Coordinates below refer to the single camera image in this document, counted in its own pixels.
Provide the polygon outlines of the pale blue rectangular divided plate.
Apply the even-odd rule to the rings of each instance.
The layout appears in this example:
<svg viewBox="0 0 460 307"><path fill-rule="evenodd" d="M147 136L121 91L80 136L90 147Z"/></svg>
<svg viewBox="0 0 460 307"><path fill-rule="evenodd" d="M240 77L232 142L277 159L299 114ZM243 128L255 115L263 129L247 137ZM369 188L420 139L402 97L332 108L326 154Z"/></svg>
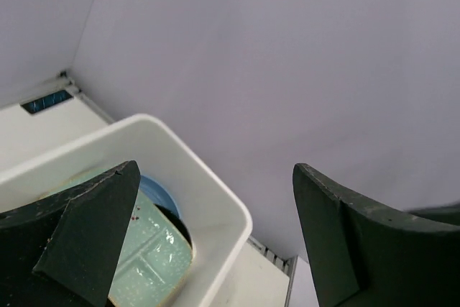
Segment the pale blue rectangular divided plate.
<svg viewBox="0 0 460 307"><path fill-rule="evenodd" d="M194 259L193 247L143 192L138 191L107 303L171 306Z"/></svg>

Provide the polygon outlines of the light blue round plate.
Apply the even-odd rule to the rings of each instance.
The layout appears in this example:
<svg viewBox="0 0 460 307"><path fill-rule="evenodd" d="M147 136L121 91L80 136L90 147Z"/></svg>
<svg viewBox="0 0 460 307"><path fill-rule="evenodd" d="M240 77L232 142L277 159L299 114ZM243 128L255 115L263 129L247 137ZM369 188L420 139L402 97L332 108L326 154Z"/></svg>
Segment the light blue round plate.
<svg viewBox="0 0 460 307"><path fill-rule="evenodd" d="M168 191L160 185L156 180L145 175L141 175L139 189L148 197L154 204L167 209L179 219L182 219L180 209L177 203L168 193Z"/></svg>

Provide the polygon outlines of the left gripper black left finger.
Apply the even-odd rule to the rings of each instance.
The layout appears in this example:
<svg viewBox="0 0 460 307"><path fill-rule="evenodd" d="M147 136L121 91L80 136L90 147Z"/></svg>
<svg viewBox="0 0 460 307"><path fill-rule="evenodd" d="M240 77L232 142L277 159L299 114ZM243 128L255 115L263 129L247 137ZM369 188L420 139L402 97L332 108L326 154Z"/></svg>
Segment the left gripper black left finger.
<svg viewBox="0 0 460 307"><path fill-rule="evenodd" d="M139 182L130 160L1 213L1 305L105 306Z"/></svg>

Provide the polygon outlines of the black round plate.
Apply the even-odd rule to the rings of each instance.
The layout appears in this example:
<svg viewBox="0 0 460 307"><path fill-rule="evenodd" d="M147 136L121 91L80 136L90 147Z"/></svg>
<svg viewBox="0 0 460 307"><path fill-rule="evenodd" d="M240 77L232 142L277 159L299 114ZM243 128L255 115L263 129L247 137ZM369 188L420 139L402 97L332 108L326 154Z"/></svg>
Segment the black round plate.
<svg viewBox="0 0 460 307"><path fill-rule="evenodd" d="M175 226L175 228L183 235L183 237L187 240L187 242L190 245L190 247L193 247L190 232L188 231L188 228L183 223L183 221L178 216L176 216L172 211L170 211L169 209L165 208L164 206L161 206L161 205L158 205L158 204L156 204L155 206Z"/></svg>

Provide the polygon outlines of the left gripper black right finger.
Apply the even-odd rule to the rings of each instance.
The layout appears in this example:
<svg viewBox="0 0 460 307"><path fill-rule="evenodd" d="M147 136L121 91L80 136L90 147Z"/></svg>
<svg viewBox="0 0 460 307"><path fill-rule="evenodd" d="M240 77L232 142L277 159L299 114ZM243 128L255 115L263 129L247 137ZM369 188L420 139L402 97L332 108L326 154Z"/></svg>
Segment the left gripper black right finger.
<svg viewBox="0 0 460 307"><path fill-rule="evenodd" d="M400 211L305 163L293 194L320 306L457 306L459 205Z"/></svg>

